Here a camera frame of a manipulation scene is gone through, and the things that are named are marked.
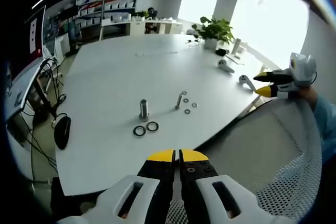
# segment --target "metal bolt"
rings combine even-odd
[[[178,96],[177,104],[176,104],[176,106],[175,106],[175,109],[176,109],[176,110],[178,110],[178,109],[180,108],[182,98],[183,98],[183,94],[180,94],[180,95]]]
[[[187,172],[189,173],[194,173],[196,170],[195,168],[187,168]]]
[[[139,118],[143,122],[148,121],[148,118],[149,118],[148,103],[145,99],[140,101],[140,115],[139,115]]]

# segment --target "washer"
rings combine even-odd
[[[150,125],[154,125],[155,126],[155,129],[154,130],[152,130],[152,129],[150,129]],[[154,122],[154,121],[151,121],[151,122],[149,122],[147,125],[146,125],[146,128],[147,128],[147,130],[149,131],[149,132],[157,132],[158,131],[158,129],[159,129],[159,124],[157,123],[157,122]]]
[[[142,129],[143,133],[139,134],[137,132],[138,129]],[[140,138],[140,137],[145,136],[145,134],[146,134],[146,128],[144,126],[139,125],[139,126],[135,127],[134,130],[133,130],[133,135],[136,136],[136,137]]]

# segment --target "floor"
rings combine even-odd
[[[65,76],[68,74],[70,67],[76,58],[76,55],[67,57],[62,65],[59,67],[59,72],[63,74],[59,77],[62,83],[65,83]],[[62,91],[62,85],[59,86],[59,91]],[[48,92],[48,99],[52,104],[56,103],[56,97],[54,93],[54,86],[50,85]],[[50,157],[55,159],[55,142],[54,142],[54,129],[51,128],[51,122],[53,118],[49,116],[48,120],[34,128],[34,137],[40,144],[43,151]],[[53,177],[57,177],[55,170],[48,164],[47,159],[42,156],[35,149],[32,149],[31,165],[33,167],[34,176],[34,189],[35,196],[41,203],[42,207],[51,214],[50,199],[50,181]]]

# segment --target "white device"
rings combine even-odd
[[[241,85],[247,84],[252,91],[256,91],[256,87],[254,87],[253,83],[251,82],[251,80],[246,75],[242,75],[242,76],[239,77],[239,83]]]
[[[229,72],[229,73],[234,73],[235,72],[232,68],[227,66],[226,60],[219,60],[217,65],[220,69],[222,69],[226,72]]]

